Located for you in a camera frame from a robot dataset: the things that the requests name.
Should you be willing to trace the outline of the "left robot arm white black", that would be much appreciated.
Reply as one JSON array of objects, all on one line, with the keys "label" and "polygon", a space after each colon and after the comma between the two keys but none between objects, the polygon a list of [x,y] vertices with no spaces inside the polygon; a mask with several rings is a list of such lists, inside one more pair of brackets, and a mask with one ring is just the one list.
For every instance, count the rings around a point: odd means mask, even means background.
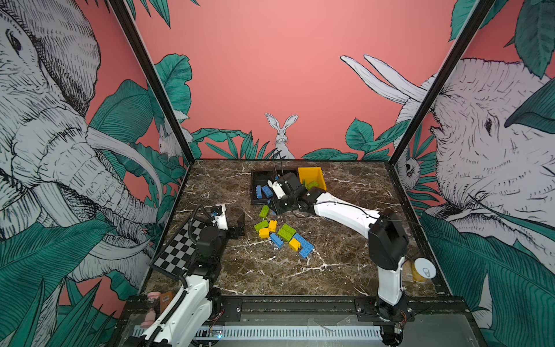
[{"label": "left robot arm white black", "polygon": [[166,245],[159,257],[160,268],[174,265],[172,273],[182,286],[140,337],[128,338],[128,346],[189,346],[204,323],[223,315],[221,290],[214,283],[228,241],[245,235],[245,215],[227,230],[223,229],[226,223],[225,215],[212,221],[190,218]]}]

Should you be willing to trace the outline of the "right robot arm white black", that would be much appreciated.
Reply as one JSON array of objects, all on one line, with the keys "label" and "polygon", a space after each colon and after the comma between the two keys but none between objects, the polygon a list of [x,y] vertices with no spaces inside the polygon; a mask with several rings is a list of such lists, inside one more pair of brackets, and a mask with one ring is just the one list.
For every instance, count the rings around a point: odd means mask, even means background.
[{"label": "right robot arm white black", "polygon": [[386,322],[406,319],[406,298],[403,290],[403,265],[408,250],[408,235],[398,215],[359,207],[319,187],[307,188],[294,173],[278,180],[268,180],[273,191],[271,208],[278,214],[308,212],[330,219],[358,232],[368,241],[369,256],[378,270],[376,309]]}]

